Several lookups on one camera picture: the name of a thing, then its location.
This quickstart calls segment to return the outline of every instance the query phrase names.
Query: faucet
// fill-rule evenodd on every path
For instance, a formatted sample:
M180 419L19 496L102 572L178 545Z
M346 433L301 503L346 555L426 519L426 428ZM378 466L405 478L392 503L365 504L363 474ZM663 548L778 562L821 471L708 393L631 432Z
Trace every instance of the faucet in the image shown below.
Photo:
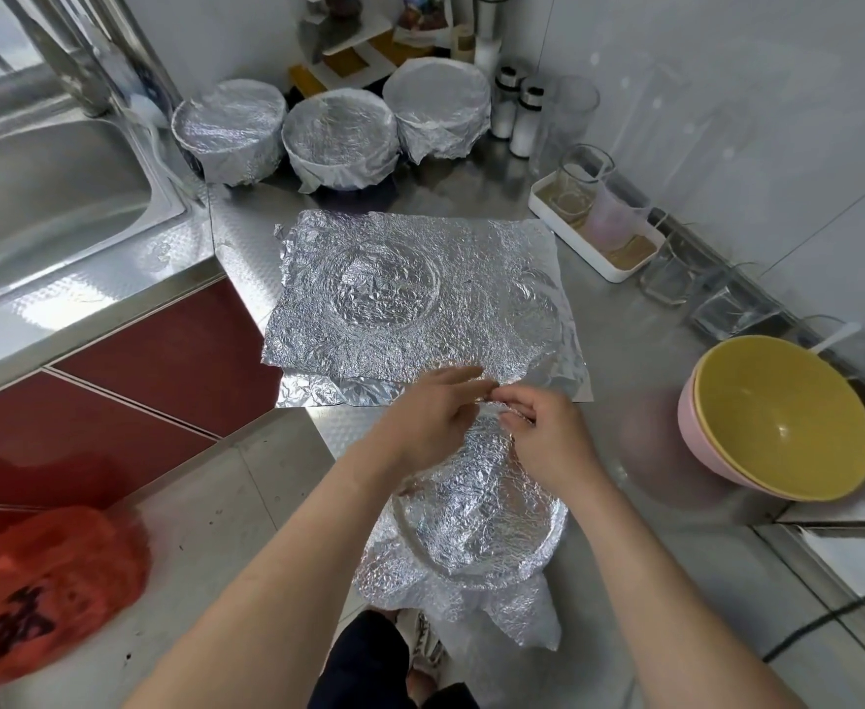
M120 89L100 67L98 59L94 56L94 50L90 49L90 45L83 37L79 34L76 35L92 63L99 67L100 76L84 69L75 58L72 58L67 51L62 49L55 38L48 34L45 28L24 10L18 0L1 1L9 7L15 19L22 25L25 34L35 45L38 53L58 76L65 91L74 97L87 116L100 117L107 114L114 107L112 97L117 95L118 99L122 98Z

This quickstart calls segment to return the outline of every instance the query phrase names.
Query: sink basin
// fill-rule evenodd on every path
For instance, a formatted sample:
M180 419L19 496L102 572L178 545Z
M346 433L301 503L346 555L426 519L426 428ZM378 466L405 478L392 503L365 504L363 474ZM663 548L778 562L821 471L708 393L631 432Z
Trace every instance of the sink basin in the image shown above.
M71 110L0 136L0 296L186 210L122 124Z

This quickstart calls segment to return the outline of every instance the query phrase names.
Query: pink bowl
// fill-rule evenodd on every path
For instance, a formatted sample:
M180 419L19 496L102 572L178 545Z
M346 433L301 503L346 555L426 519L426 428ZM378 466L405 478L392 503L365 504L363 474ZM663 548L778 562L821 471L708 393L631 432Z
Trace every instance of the pink bowl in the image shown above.
M783 495L771 492L767 488L762 488L735 470L722 457L721 453L715 450L714 445L711 444L711 441L705 435L705 431L702 430L699 417L696 414L696 399L693 395L695 392L696 371L698 369L699 366L696 366L696 369L692 371L692 375L689 376L689 380L685 383L685 388L682 389L682 394L678 397L678 429L682 433L682 440L685 440L685 444L689 446L689 450L692 451L692 454L696 456L699 462L713 473L731 482L744 485L746 488L757 489L775 497L783 497Z

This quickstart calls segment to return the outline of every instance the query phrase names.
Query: black pants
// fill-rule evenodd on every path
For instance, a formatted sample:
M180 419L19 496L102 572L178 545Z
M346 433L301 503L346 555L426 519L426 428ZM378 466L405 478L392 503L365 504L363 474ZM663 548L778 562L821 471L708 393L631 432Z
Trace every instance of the black pants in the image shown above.
M393 622L364 610L328 655L308 709L415 709L406 694L410 650ZM423 709L478 709L464 684L440 689Z

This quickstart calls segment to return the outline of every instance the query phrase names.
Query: hand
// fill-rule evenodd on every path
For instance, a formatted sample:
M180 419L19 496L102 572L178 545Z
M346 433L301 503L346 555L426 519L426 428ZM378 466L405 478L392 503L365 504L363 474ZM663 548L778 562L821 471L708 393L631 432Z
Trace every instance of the hand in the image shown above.
M478 401L497 387L472 380L482 368L442 368L424 373L397 398L365 440L377 452L391 453L399 477L411 476L445 460L466 439L479 414Z
M499 416L524 470L548 492L567 502L583 478L602 472L584 417L566 395L515 383L494 389L490 399L533 420L511 412Z

